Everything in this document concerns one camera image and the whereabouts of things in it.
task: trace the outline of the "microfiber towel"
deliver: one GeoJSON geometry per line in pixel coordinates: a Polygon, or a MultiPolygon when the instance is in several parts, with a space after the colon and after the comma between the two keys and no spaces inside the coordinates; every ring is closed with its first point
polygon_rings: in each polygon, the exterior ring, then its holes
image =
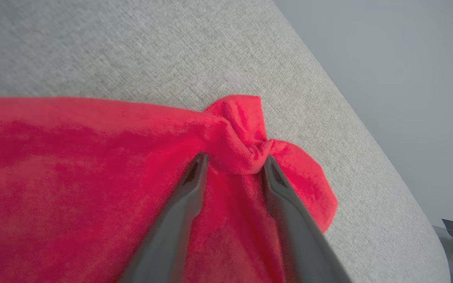
{"type": "Polygon", "coordinates": [[[267,138],[259,97],[196,112],[89,98],[0,98],[0,282],[115,282],[187,164],[209,155],[183,282],[284,282],[261,168],[274,156],[325,231],[337,201],[302,149],[267,138]]]}

